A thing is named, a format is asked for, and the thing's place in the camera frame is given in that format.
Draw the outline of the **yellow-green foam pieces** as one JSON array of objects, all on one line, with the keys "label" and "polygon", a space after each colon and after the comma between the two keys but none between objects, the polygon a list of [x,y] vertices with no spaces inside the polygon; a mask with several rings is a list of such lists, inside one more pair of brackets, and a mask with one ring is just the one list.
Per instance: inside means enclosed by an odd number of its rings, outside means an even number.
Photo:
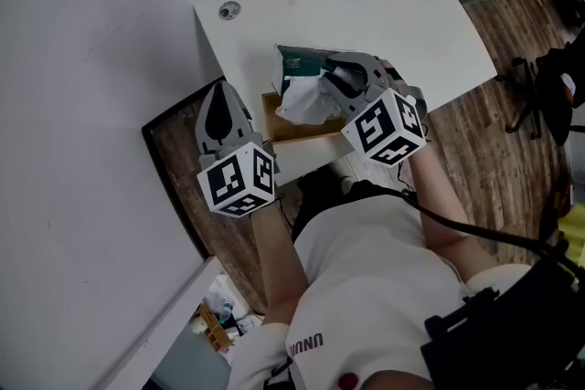
[{"label": "yellow-green foam pieces", "polygon": [[569,242],[566,256],[585,268],[585,204],[574,205],[558,220],[558,230]]}]

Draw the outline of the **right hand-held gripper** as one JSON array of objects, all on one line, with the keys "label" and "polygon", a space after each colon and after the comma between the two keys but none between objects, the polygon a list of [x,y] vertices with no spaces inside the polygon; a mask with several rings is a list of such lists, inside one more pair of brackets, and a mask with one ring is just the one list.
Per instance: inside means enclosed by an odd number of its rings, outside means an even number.
[{"label": "right hand-held gripper", "polygon": [[421,120],[427,105],[419,88],[396,74],[393,86],[367,105],[364,91],[348,82],[388,85],[388,75],[378,60],[362,52],[337,52],[326,61],[334,71],[322,76],[323,88],[343,112],[359,112],[342,130],[359,155],[393,167],[424,147]]}]

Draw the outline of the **person's left forearm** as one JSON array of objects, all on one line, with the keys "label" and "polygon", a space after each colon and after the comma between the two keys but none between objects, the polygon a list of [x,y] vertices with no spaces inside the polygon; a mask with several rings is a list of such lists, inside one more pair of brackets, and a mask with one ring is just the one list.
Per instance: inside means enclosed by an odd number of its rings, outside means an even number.
[{"label": "person's left forearm", "polygon": [[263,323],[290,325],[309,287],[302,262],[278,206],[269,205],[255,211],[251,223],[267,300]]}]

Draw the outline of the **person's black trousers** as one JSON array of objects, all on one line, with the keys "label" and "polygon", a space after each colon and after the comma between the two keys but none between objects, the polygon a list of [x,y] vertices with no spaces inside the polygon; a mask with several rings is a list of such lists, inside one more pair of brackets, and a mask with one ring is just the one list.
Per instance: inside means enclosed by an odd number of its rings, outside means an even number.
[{"label": "person's black trousers", "polygon": [[299,179],[303,198],[292,229],[294,245],[309,245],[317,237],[331,239],[345,231],[362,232],[366,227],[380,227],[400,238],[420,230],[414,211],[393,197],[389,188],[362,180],[345,195],[341,178],[324,166]]}]

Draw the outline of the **black office chair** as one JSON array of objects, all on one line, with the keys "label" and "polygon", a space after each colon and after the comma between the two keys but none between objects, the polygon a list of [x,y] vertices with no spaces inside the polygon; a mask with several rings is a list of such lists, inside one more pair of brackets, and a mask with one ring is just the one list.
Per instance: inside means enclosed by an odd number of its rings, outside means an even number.
[{"label": "black office chair", "polygon": [[532,116],[533,140],[542,136],[542,123],[558,146],[564,145],[572,132],[585,133],[585,124],[572,122],[573,111],[585,104],[585,30],[574,41],[563,48],[550,49],[535,62],[516,57],[511,65],[524,70],[524,82],[513,76],[498,75],[495,79],[507,83],[525,99],[526,105],[517,122],[505,126],[506,132],[517,132],[523,121]]}]

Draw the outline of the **white plastic bag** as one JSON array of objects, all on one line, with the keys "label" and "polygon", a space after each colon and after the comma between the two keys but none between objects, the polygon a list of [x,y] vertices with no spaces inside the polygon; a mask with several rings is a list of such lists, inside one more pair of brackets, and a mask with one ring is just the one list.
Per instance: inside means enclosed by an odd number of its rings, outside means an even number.
[{"label": "white plastic bag", "polygon": [[227,274],[217,275],[205,295],[205,302],[217,315],[230,315],[236,305],[237,298],[229,282]]}]

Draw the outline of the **wooden tray box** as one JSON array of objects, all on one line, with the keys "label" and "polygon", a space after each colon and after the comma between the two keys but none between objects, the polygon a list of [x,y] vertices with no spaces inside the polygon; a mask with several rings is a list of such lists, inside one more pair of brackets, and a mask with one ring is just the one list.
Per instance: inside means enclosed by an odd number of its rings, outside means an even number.
[{"label": "wooden tray box", "polygon": [[320,125],[296,125],[276,114],[277,108],[282,104],[282,98],[276,92],[263,94],[261,98],[268,137],[274,144],[335,136],[346,125],[345,117],[328,120]]}]

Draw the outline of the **wooden slotted organiser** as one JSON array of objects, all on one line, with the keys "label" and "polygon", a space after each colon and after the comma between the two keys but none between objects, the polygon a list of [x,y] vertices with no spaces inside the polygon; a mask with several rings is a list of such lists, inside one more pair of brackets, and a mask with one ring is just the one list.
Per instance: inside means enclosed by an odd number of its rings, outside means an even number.
[{"label": "wooden slotted organiser", "polygon": [[200,303],[197,313],[205,323],[204,334],[212,348],[218,353],[226,351],[232,345],[232,341],[205,301]]}]

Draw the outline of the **person's white shirt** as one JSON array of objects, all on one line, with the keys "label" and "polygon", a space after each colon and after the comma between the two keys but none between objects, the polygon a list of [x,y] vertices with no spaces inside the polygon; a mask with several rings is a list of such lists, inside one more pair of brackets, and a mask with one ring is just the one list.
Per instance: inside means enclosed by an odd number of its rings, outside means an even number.
[{"label": "person's white shirt", "polygon": [[389,195],[324,211],[294,246],[308,289],[290,324],[262,325],[238,341],[229,390],[285,378],[296,390],[338,390],[345,376],[362,382],[381,371],[428,378],[425,321],[527,273],[508,264],[462,281],[426,247],[416,212]]}]

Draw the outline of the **black baseboard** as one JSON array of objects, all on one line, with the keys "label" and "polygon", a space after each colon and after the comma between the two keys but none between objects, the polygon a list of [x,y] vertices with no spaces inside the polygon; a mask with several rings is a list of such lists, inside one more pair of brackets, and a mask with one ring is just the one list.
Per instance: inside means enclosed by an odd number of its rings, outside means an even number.
[{"label": "black baseboard", "polygon": [[174,208],[183,228],[185,229],[190,241],[196,248],[198,254],[201,256],[202,259],[207,260],[210,257],[210,253],[205,246],[204,242],[201,240],[197,230],[190,220],[186,209],[184,208],[182,201],[175,189],[174,183],[172,178],[170,177],[168,171],[165,168],[165,162],[163,160],[162,154],[159,152],[158,147],[155,142],[154,138],[154,131],[179,111],[187,107],[188,105],[193,104],[197,100],[203,100],[208,92],[220,81],[225,81],[226,78],[224,76],[219,77],[205,85],[204,87],[200,88],[199,90],[195,91],[194,93],[188,95],[183,100],[179,101],[178,103],[171,106],[169,109],[165,110],[149,122],[147,122],[141,129],[141,133],[144,139],[144,143],[148,153],[154,164],[154,169],[156,170],[159,179],[165,189],[167,196],[169,197],[170,203]]}]

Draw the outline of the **person's right forearm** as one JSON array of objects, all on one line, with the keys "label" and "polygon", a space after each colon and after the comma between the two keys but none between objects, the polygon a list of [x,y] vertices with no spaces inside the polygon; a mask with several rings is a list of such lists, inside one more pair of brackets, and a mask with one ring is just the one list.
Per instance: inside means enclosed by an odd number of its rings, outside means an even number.
[{"label": "person's right forearm", "polygon": [[[466,224],[468,217],[432,147],[425,145],[408,159],[408,163],[419,205],[439,216]],[[424,214],[420,220],[427,247],[452,264],[461,280],[468,281],[498,265],[475,238],[445,227]]]}]

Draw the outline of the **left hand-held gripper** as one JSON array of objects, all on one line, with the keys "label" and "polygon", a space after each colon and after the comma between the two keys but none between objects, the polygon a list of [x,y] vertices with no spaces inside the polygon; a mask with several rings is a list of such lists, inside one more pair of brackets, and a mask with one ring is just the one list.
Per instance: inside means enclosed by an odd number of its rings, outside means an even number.
[{"label": "left hand-held gripper", "polygon": [[202,152],[197,180],[210,212],[241,218],[274,201],[274,157],[264,149],[261,134],[253,132],[250,113],[228,82],[218,82],[204,98],[196,138]]}]

